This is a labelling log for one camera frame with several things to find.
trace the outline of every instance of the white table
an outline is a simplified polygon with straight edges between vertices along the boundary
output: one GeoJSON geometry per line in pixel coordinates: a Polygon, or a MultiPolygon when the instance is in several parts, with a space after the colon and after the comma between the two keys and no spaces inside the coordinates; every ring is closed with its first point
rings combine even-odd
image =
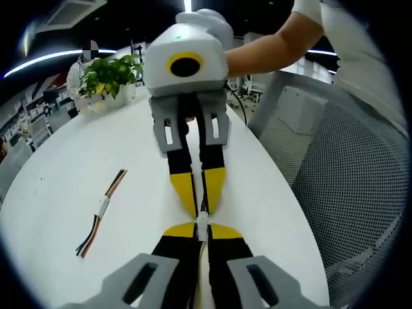
{"type": "MultiPolygon", "coordinates": [[[[61,127],[27,161],[8,191],[0,212],[1,235],[24,282],[46,307],[97,294],[107,275],[139,253],[151,253],[163,231],[192,220],[169,182],[167,159],[153,136],[148,95],[141,91],[137,104],[93,121],[79,115],[61,127]],[[128,173],[88,255],[80,259],[75,249],[121,168],[128,173]]],[[[227,113],[232,120],[224,150],[227,179],[211,221],[238,229],[255,256],[266,255],[297,278],[303,295],[328,304],[321,255],[295,196],[242,120],[230,108],[227,113]]],[[[199,199],[195,122],[190,130],[199,199]]],[[[202,295],[202,308],[210,308],[210,295],[202,295]]]]}

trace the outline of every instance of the yellow ring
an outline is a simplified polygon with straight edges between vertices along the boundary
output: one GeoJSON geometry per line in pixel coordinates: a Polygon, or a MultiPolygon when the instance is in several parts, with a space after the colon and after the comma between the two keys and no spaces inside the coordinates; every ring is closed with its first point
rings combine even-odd
{"type": "Polygon", "coordinates": [[[172,64],[173,64],[176,60],[181,59],[181,58],[191,58],[191,59],[194,59],[194,60],[196,60],[197,62],[199,62],[199,65],[200,65],[199,71],[200,71],[201,68],[203,67],[203,58],[200,57],[197,53],[193,53],[193,52],[191,52],[191,51],[183,51],[183,52],[181,52],[181,53],[175,53],[175,54],[174,54],[173,56],[171,56],[171,57],[169,58],[169,60],[167,61],[167,71],[168,71],[170,74],[172,74],[173,76],[176,76],[176,75],[173,74],[172,71],[171,71],[172,64]]]}

